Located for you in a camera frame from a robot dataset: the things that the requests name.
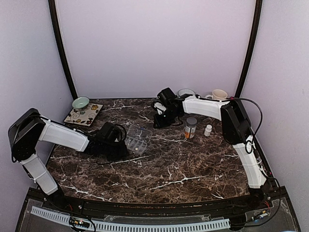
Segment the amber pill bottle grey cap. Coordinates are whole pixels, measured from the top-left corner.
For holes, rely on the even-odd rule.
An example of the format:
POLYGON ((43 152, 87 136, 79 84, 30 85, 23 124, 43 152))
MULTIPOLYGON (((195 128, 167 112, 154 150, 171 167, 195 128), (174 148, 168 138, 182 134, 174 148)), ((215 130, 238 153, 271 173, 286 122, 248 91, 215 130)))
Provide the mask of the amber pill bottle grey cap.
POLYGON ((194 117, 189 117, 186 119, 186 124, 185 124, 185 138, 186 139, 192 139, 195 135, 196 131, 196 126, 197 126, 197 119, 194 117))

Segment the clear plastic pill organizer box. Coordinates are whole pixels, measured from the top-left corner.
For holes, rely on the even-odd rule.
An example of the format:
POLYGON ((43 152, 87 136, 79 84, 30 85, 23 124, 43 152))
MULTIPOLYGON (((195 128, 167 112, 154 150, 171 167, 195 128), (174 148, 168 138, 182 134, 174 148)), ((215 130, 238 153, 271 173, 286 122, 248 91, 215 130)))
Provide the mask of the clear plastic pill organizer box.
POLYGON ((131 125, 127 131, 125 144, 127 149, 136 154, 143 154, 147 149, 153 132, 140 126, 131 125))

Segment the white pill bottle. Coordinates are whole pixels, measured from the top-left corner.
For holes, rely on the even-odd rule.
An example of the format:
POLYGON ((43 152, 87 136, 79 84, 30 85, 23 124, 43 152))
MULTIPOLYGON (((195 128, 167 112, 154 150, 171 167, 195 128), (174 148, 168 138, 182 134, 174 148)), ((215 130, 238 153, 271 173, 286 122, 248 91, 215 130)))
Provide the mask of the white pill bottle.
POLYGON ((205 130, 204 130, 204 135, 206 137, 209 137, 211 135, 211 131, 212 131, 212 125, 208 124, 206 127, 205 127, 205 130))

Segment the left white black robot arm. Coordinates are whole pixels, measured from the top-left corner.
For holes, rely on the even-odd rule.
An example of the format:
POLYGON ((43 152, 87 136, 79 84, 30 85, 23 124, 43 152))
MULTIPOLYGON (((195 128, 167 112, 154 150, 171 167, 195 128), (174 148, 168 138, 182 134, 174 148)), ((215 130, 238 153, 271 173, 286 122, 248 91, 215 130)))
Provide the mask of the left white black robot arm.
POLYGON ((49 203, 58 211, 68 207, 68 199, 60 194, 59 184, 37 155, 37 143, 49 142, 91 156, 105 156, 108 161, 117 161, 128 155, 126 135, 123 126, 110 122, 90 133, 73 129, 43 117, 35 108, 26 111, 8 129, 12 162, 23 166, 41 190, 50 196, 49 203))

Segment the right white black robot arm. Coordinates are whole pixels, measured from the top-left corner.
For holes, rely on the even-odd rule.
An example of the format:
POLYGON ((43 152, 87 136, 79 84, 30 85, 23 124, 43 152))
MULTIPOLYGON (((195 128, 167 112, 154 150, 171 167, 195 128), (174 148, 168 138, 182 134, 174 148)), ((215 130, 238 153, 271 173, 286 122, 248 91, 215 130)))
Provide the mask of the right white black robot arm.
POLYGON ((168 87, 158 94, 152 103, 157 112, 154 115, 154 128, 173 125, 176 119, 185 114, 195 114, 215 118, 222 123, 224 139, 236 150, 245 170, 249 189, 266 190, 268 176, 255 146, 256 131, 243 106, 243 98, 214 100, 199 95, 177 96, 168 87))

